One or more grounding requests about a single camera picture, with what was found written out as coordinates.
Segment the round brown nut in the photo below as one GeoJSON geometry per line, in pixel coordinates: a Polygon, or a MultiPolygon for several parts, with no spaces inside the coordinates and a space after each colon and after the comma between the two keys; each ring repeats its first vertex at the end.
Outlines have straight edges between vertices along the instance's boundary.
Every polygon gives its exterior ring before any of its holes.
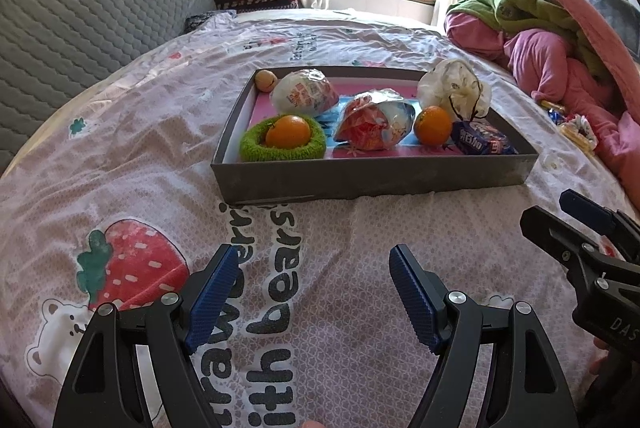
{"type": "Polygon", "coordinates": [[[271,92],[277,82],[278,77],[271,71],[259,71],[255,75],[255,86],[261,92],[271,92]]]}

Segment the green fuzzy ring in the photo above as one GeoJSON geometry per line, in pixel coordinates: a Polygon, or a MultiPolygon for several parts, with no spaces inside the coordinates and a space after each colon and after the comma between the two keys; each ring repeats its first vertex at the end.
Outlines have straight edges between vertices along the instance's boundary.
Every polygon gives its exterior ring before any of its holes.
{"type": "Polygon", "coordinates": [[[322,157],[324,157],[324,151],[326,150],[324,131],[317,122],[307,116],[299,116],[304,119],[311,128],[311,140],[304,146],[288,150],[285,148],[269,148],[261,144],[271,125],[285,116],[290,116],[290,114],[265,119],[244,132],[240,140],[240,159],[245,162],[322,159],[322,157]]]}

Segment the orange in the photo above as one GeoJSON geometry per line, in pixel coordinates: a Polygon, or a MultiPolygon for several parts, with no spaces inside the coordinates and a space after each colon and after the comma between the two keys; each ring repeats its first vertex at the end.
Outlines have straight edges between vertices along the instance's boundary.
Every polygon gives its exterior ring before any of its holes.
{"type": "Polygon", "coordinates": [[[284,116],[267,130],[264,143],[269,148],[291,150],[311,141],[311,127],[299,116],[284,116]]]}
{"type": "Polygon", "coordinates": [[[426,146],[441,146],[447,142],[453,123],[449,114],[439,106],[425,108],[414,123],[414,134],[426,146]]]}

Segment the silver bolt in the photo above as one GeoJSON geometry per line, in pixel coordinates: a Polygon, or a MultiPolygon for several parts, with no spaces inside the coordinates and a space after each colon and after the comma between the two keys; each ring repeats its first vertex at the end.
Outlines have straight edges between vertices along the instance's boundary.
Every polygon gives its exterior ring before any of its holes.
{"type": "Polygon", "coordinates": [[[466,296],[460,291],[452,291],[449,293],[449,300],[453,303],[461,304],[466,302],[466,296]]]}
{"type": "Polygon", "coordinates": [[[178,300],[179,300],[179,296],[176,293],[167,293],[165,295],[162,295],[162,298],[160,299],[160,301],[164,305],[173,305],[178,300]]]}
{"type": "Polygon", "coordinates": [[[516,303],[516,310],[521,314],[530,314],[533,309],[526,302],[518,302],[516,303]]]}
{"type": "Polygon", "coordinates": [[[110,303],[103,303],[98,307],[98,314],[100,316],[109,316],[113,312],[113,305],[110,303]]]}

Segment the pink blanket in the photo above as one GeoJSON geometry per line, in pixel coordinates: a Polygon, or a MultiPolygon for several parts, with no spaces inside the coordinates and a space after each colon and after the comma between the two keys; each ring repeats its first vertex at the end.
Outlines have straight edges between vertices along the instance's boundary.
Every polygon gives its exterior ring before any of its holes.
{"type": "Polygon", "coordinates": [[[558,0],[584,30],[616,83],[599,85],[572,58],[561,37],[531,29],[506,37],[466,14],[447,17],[447,37],[460,48],[491,60],[513,73],[518,86],[536,101],[562,103],[586,116],[598,136],[596,153],[620,179],[640,208],[640,74],[625,45],[586,0],[558,0]]]}

